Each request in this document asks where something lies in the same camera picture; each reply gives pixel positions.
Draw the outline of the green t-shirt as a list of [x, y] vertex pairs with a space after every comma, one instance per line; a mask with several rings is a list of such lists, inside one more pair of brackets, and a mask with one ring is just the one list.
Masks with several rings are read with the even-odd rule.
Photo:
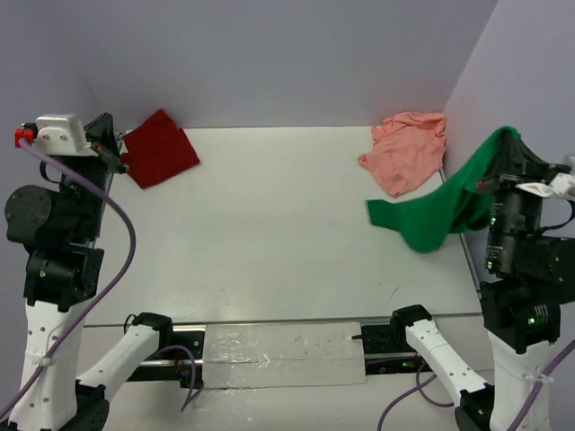
[[450, 234], [485, 228], [490, 222], [493, 197], [480, 193], [476, 184], [506, 137], [519, 139], [521, 135], [510, 126], [497, 129], [452, 177], [425, 196], [399, 203], [368, 200], [369, 222], [399, 233], [419, 253], [438, 250]]

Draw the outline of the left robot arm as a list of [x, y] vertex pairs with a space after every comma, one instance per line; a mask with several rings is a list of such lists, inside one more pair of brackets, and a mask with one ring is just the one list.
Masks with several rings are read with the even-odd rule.
[[7, 239], [27, 251], [23, 296], [28, 322], [22, 383], [1, 411], [4, 430], [101, 430], [119, 388], [151, 355], [169, 356], [169, 317], [139, 314], [89, 371], [76, 371], [87, 314], [106, 295], [99, 287], [104, 252], [96, 247], [111, 179], [122, 174], [113, 118], [89, 123], [44, 115], [22, 124], [15, 143], [61, 173], [52, 189], [18, 188], [7, 199]]

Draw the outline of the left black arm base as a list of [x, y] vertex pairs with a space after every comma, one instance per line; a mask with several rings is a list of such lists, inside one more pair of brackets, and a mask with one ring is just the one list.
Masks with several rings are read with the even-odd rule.
[[192, 380], [190, 355], [180, 348], [153, 354], [128, 378], [129, 382], [176, 382], [183, 389], [203, 387], [203, 347], [206, 327], [201, 325], [176, 325], [169, 346], [184, 346], [194, 359], [195, 380]]

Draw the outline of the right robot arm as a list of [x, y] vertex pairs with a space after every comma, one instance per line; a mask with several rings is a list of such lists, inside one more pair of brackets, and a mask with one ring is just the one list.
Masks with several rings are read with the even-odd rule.
[[459, 429], [546, 430], [551, 374], [566, 357], [555, 346], [561, 308], [574, 299], [574, 241], [540, 217], [545, 199], [574, 199], [574, 170], [542, 160], [505, 129], [476, 188], [492, 197], [485, 266], [494, 280], [481, 283], [480, 305], [493, 381], [456, 353], [421, 305], [393, 313], [390, 339], [419, 354], [444, 385]]

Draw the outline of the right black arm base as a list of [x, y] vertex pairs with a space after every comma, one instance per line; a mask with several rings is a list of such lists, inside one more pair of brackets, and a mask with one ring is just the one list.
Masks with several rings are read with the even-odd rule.
[[394, 338], [389, 323], [361, 323], [351, 338], [363, 348], [366, 375], [414, 374], [425, 363], [412, 347]]

